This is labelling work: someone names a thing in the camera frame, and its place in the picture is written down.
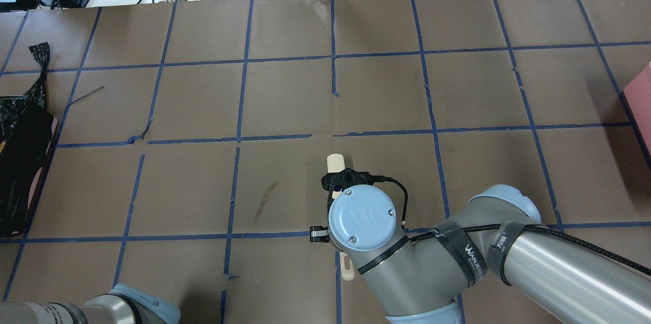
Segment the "beige hand brush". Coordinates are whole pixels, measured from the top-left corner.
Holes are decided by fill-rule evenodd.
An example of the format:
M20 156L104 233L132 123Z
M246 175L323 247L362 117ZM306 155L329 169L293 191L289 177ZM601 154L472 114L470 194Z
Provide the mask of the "beige hand brush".
M327 156L328 173L338 173L345 169L344 157L341 154L330 154ZM356 277L356 269L346 252L339 252L340 278L344 281L352 281Z

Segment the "pink box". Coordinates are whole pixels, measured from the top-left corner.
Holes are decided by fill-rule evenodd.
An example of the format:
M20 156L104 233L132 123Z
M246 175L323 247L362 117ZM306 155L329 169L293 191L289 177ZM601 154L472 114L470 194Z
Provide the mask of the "pink box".
M625 98L642 143L650 151L650 62L626 85Z

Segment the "bin with black bag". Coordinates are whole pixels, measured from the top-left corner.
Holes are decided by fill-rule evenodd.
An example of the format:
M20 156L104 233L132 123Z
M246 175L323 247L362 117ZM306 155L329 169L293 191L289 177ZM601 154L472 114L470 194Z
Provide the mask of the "bin with black bag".
M35 44L29 50L40 65L39 78L22 95L2 96L1 101L2 238L22 234L26 228L58 123L47 106L50 44Z

